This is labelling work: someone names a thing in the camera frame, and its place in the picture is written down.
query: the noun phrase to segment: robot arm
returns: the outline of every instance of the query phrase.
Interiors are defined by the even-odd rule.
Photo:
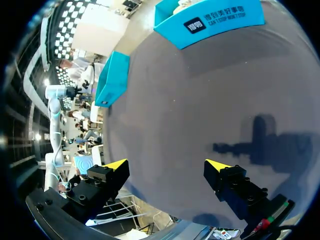
[[[50,142],[53,153],[45,155],[45,180],[44,191],[49,187],[57,190],[59,183],[59,173],[57,167],[62,167],[65,163],[61,148],[60,113],[61,104],[59,98],[70,97],[72,100],[81,89],[67,87],[63,85],[49,85],[45,89],[45,97],[48,99],[48,114],[50,118]]]
[[[87,170],[87,177],[77,186],[66,189],[66,198],[52,188],[47,191],[37,188],[25,202],[49,239],[117,240],[85,223],[95,219],[107,201],[116,199],[129,175],[127,159],[95,165]]]
[[[235,215],[248,224],[240,238],[259,240],[271,235],[268,239],[277,239],[281,233],[277,227],[286,219],[295,202],[282,194],[269,200],[268,189],[255,185],[246,174],[247,171],[239,165],[229,166],[210,159],[204,162],[203,175],[217,198],[220,202],[225,201]]]

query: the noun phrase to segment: floor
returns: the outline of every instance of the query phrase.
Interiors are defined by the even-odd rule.
[[[115,51],[130,55],[133,50],[154,30],[155,5],[161,0],[145,0],[130,18],[129,25]]]
[[[136,204],[136,206],[133,207],[133,210],[137,215],[147,213],[143,216],[137,217],[141,228],[154,223],[155,227],[153,231],[157,232],[159,230],[165,229],[173,223],[172,219],[166,212],[156,209],[155,207],[147,204],[138,197],[126,197],[122,198],[121,201],[128,206]]]

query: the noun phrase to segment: teal box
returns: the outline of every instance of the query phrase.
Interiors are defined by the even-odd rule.
[[[173,15],[178,6],[178,0],[159,2],[153,27],[178,49],[229,30],[265,24],[259,0],[203,0]]]
[[[126,90],[130,57],[113,51],[100,74],[95,105],[110,107]]]

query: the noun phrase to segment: gray tabletop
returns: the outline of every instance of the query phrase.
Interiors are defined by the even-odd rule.
[[[320,65],[300,26],[262,2],[266,24],[183,50],[152,33],[112,106],[111,161],[128,158],[137,197],[199,224],[243,228],[203,177],[205,159],[240,165],[269,198],[304,211],[320,182]]]

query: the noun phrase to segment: screw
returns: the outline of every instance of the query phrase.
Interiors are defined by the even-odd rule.
[[[51,199],[47,199],[47,200],[45,200],[45,204],[47,204],[47,205],[51,205],[51,204],[52,204],[52,200],[51,200]]]
[[[67,187],[65,189],[65,193],[68,195],[68,196],[72,196],[74,194],[74,192],[72,191],[72,188],[70,187]]]
[[[86,183],[88,183],[88,182],[89,182],[89,177],[85,176],[85,177],[83,178],[83,180],[84,180]]]
[[[85,195],[80,195],[79,196],[79,200],[80,200],[80,202],[85,202],[86,200],[87,200],[87,197],[85,196]]]
[[[44,209],[44,206],[41,203],[38,203],[35,207],[39,212]]]
[[[97,187],[99,187],[99,186],[100,186],[100,184],[101,184],[101,181],[99,181],[99,180],[94,181],[94,184],[95,184]]]

